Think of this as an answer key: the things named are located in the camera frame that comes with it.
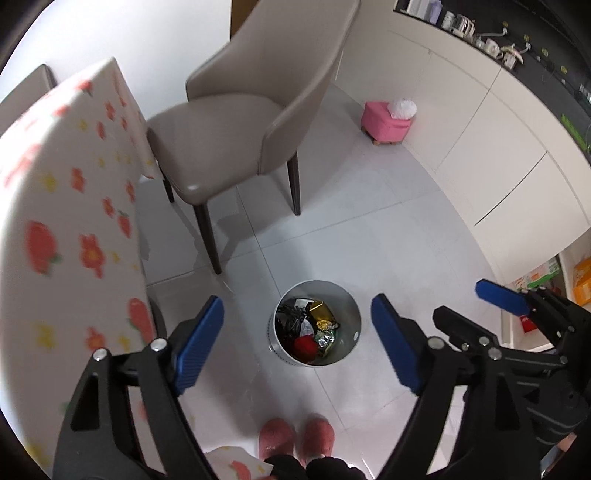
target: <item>small pink stool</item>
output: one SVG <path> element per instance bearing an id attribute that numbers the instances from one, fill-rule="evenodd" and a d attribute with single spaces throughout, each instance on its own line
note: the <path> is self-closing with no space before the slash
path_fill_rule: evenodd
<path id="1" fill-rule="evenodd" d="M 366 102 L 361 117 L 361 130 L 372 137 L 374 145 L 383 142 L 395 144 L 404 140 L 412 122 L 392 118 L 388 111 L 388 102 Z"/>

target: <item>floral tablecloth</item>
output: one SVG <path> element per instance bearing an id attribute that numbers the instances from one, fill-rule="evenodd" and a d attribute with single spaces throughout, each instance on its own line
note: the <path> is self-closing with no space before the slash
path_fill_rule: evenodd
<path id="1" fill-rule="evenodd" d="M 50 473 L 92 351 L 139 350 L 155 335 L 135 187 L 161 177 L 114 59 L 40 99 L 0 154 L 0 408 Z"/>

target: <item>person's feet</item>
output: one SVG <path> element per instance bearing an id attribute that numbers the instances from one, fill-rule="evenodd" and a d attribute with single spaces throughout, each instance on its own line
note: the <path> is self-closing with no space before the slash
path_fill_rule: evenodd
<path id="1" fill-rule="evenodd" d="M 315 458 L 329 457 L 335 444 L 335 430 L 325 419 L 312 419 L 306 424 L 300 462 L 307 465 Z"/>
<path id="2" fill-rule="evenodd" d="M 272 419 L 259 432 L 259 458 L 266 460 L 274 455 L 293 455 L 296 434 L 283 419 Z"/>

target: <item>floor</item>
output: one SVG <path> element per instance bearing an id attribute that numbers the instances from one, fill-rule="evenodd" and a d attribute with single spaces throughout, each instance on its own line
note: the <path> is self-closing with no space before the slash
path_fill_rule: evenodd
<path id="1" fill-rule="evenodd" d="M 181 403 L 204 450 L 256 452 L 273 417 L 301 429 L 311 414 L 336 431 L 334 455 L 375 478 L 415 397 L 397 380 L 371 325 L 384 292 L 427 335 L 445 304 L 500 336 L 500 313 L 473 292 L 493 278 L 475 240 L 435 182 L 402 145 L 375 147 L 359 130 L 361 107 L 331 86 L 299 150 L 302 214 L 291 211 L 287 169 L 250 179 L 211 200 L 223 274 L 213 274 L 193 211 L 169 204 L 161 182 L 138 188 L 141 251 L 169 332 L 210 295 L 225 305 L 222 333 L 197 385 Z M 266 328 L 280 296 L 319 278 L 338 283 L 362 313 L 357 348 L 336 365 L 284 363 Z M 431 469 L 446 464 L 462 413 L 456 391 Z"/>

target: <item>chair leg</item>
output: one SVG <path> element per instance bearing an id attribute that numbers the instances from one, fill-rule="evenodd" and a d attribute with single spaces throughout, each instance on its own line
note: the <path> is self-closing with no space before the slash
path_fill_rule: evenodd
<path id="1" fill-rule="evenodd" d="M 207 203 L 201 205 L 193 205 L 195 211 L 195 217 L 197 218 L 197 224 L 199 225 L 199 231 L 205 244 L 205 250 L 209 255 L 209 260 L 212 263 L 213 271 L 216 274 L 222 273 L 222 266 L 220 265 L 220 259 L 217 255 L 216 240 L 213 237 L 212 221 L 209 218 L 209 209 Z"/>
<path id="2" fill-rule="evenodd" d="M 296 216 L 300 216 L 300 169 L 297 164 L 297 152 L 287 162 L 287 173 L 290 177 L 291 201 L 293 202 L 294 213 Z"/>
<path id="3" fill-rule="evenodd" d="M 166 195 L 168 196 L 168 201 L 170 203 L 174 203 L 173 188 L 172 188 L 170 182 L 168 181 L 168 178 L 166 178 L 166 177 L 164 177 L 164 190 L 166 190 Z"/>

